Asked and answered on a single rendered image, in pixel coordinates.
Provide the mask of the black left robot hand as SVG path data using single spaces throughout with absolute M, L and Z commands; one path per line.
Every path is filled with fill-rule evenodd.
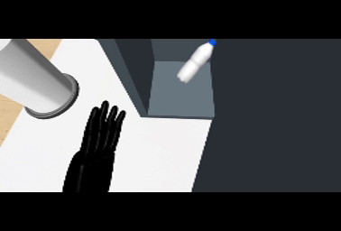
M 104 101 L 93 107 L 80 150 L 70 163 L 62 185 L 64 192 L 105 193 L 110 191 L 116 151 L 126 111 Z

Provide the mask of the dark grey cabinet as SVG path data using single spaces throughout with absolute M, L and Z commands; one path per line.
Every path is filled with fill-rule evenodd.
M 178 73 L 206 39 L 99 39 L 142 117 L 213 119 L 212 62 L 188 83 Z

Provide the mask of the white water bottle blue cap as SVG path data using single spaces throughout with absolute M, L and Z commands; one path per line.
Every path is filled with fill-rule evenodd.
M 188 62 L 182 66 L 179 73 L 178 73 L 178 79 L 188 83 L 191 79 L 198 74 L 198 71 L 212 58 L 213 49 L 216 47 L 217 41 L 214 39 L 209 39 L 209 42 L 198 46 Z

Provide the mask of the dark grey cabinet door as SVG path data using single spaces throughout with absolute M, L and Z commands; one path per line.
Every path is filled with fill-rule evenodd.
M 341 191 L 341 40 L 220 40 L 197 191 Z

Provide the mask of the pale grey cylinder dark rim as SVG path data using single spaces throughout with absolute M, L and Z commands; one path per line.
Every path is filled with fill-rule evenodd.
M 73 106 L 80 86 L 26 39 L 0 39 L 0 94 L 39 119 L 59 116 Z

